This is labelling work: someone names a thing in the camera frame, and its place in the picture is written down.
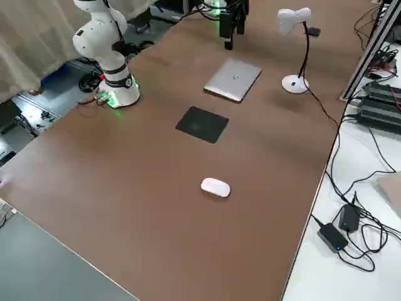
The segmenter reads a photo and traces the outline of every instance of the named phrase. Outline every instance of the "curtain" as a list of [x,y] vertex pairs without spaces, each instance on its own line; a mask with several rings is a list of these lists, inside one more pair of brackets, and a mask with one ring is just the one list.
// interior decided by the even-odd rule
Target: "curtain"
[[[155,0],[109,0],[127,19]],[[2,0],[0,5],[0,103],[37,90],[45,76],[78,57],[76,30],[90,20],[73,0]]]

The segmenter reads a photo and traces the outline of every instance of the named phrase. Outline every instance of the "lamp head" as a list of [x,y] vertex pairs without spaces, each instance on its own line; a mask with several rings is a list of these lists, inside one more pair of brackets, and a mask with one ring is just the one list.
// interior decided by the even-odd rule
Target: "lamp head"
[[298,23],[306,22],[311,17],[309,8],[301,8],[297,11],[292,9],[280,9],[277,13],[280,31],[283,34],[289,34]]

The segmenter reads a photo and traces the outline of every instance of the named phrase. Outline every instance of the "computer mouse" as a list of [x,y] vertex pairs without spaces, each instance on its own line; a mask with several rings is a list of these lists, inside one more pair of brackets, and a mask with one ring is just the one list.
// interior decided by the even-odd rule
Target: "computer mouse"
[[202,181],[200,188],[208,193],[214,194],[215,196],[220,196],[222,198],[228,197],[230,194],[230,186],[220,180],[213,179],[212,177],[207,177]]

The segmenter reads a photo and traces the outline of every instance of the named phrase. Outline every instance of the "power adapter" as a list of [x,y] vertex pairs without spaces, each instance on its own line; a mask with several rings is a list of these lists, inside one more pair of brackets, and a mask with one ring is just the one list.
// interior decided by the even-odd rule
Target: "power adapter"
[[346,204],[342,207],[338,227],[348,233],[353,233],[359,228],[358,209],[352,204]]
[[348,240],[333,226],[332,223],[323,224],[313,215],[312,217],[320,226],[318,236],[325,242],[333,253],[338,253],[344,250],[348,245]]

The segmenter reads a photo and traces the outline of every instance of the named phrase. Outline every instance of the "black mouse pad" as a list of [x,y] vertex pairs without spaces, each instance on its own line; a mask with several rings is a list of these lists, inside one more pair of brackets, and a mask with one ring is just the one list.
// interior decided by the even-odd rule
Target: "black mouse pad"
[[175,127],[199,139],[216,143],[228,123],[228,118],[191,107]]

